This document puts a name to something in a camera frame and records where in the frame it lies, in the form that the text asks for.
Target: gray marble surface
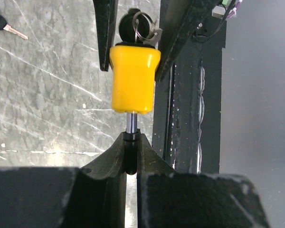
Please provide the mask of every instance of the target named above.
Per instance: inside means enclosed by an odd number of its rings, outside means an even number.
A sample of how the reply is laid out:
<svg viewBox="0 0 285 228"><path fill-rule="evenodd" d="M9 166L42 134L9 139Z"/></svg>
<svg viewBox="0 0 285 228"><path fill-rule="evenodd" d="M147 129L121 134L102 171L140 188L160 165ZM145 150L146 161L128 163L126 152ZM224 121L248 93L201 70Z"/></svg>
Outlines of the gray marble surface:
<svg viewBox="0 0 285 228"><path fill-rule="evenodd" d="M159 17L159 0L120 0ZM111 110L112 72L98 66L92 0L0 0L0 14L29 37L0 31L0 166L83 166L125 129ZM138 126L152 138L152 113ZM126 226L136 227L128 178Z"/></svg>

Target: cable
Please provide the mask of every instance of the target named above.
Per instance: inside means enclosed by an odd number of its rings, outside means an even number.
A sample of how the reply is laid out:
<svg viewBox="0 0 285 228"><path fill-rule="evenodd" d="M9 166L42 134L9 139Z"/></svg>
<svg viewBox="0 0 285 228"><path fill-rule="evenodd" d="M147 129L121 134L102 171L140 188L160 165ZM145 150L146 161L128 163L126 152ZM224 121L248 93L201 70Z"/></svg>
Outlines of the cable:
<svg viewBox="0 0 285 228"><path fill-rule="evenodd" d="M223 4L223 1L221 1L221 2L220 2L219 6L222 6L222 7L224 7L224 9L225 9L225 12L227 11L227 8L226 8L226 6Z"/></svg>
<svg viewBox="0 0 285 228"><path fill-rule="evenodd" d="M230 3L230 5L228 6L228 8L227 8L227 10L226 10L226 12L225 12L225 14L224 14L222 20L221 20L220 23L219 23L217 29L216 29L215 32L212 33L210 36L207 36L207 39L205 39L205 40L203 40L203 41L198 40L198 36L199 36L199 37L205 37L205 35L199 35L199 34L196 34L196 32L195 32L194 37L195 37L195 40L196 40L198 43L203 44L203 43L207 42L207 41L210 40L215 34L217 34L218 31L220 31L220 29L221 29L222 26L224 25L224 22L226 21L226 19L227 19L229 13L236 7L236 1L237 1L237 0L232 0L232 1L231 1L231 3Z"/></svg>

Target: yellow padlock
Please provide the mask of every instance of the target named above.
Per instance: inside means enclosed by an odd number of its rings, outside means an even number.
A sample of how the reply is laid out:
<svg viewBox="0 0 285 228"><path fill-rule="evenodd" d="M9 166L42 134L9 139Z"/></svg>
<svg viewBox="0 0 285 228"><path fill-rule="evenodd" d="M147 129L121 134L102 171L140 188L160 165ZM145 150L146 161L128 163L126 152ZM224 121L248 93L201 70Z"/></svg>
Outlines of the yellow padlock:
<svg viewBox="0 0 285 228"><path fill-rule="evenodd" d="M112 108L116 112L152 111L155 71L160 59L161 52L151 47L122 44L111 47Z"/></svg>

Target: black metal bar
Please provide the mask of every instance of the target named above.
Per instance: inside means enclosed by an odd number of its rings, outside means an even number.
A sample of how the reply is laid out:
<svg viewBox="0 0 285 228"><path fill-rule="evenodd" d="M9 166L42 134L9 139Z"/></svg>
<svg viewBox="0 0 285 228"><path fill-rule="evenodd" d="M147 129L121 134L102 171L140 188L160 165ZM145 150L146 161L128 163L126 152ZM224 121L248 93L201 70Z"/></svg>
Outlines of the black metal bar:
<svg viewBox="0 0 285 228"><path fill-rule="evenodd" d="M206 28L209 33L216 30L220 19L209 17ZM201 123L201 172L219 173L220 116L222 85L222 49L226 44L225 23L221 30L203 44L202 66L205 69L204 118Z"/></svg>
<svg viewBox="0 0 285 228"><path fill-rule="evenodd" d="M167 7L165 3L162 3L161 17ZM219 23L219 19L209 16L199 32L209 35ZM173 72L156 84L152 146L178 172L219 172L221 65L225 40L226 23L204 44L189 39L175 60ZM199 126L202 66L206 72L205 110ZM201 168L197 166L199 133Z"/></svg>
<svg viewBox="0 0 285 228"><path fill-rule="evenodd" d="M96 18L100 70L108 71L113 45L118 0L93 0Z"/></svg>

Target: metal key ring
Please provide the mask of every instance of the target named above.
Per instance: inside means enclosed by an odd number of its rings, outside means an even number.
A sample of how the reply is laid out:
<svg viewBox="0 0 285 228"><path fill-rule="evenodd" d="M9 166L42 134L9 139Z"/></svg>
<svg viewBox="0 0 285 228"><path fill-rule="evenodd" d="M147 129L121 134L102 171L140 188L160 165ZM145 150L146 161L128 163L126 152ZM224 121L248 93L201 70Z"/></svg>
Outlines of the metal key ring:
<svg viewBox="0 0 285 228"><path fill-rule="evenodd" d="M143 15L144 17L146 17L152 26L152 29L150 29L149 35L146 38L143 37L138 31L138 23L136 22L136 20L138 20L139 15ZM136 40L138 37L142 42L145 42L145 41L152 41L155 38L155 34L154 34L155 24L154 24L153 20L151 19L151 17L148 14L146 14L145 12L139 11L139 12L135 13L133 20L132 20L132 26L133 26L133 29L135 31L135 39Z"/></svg>

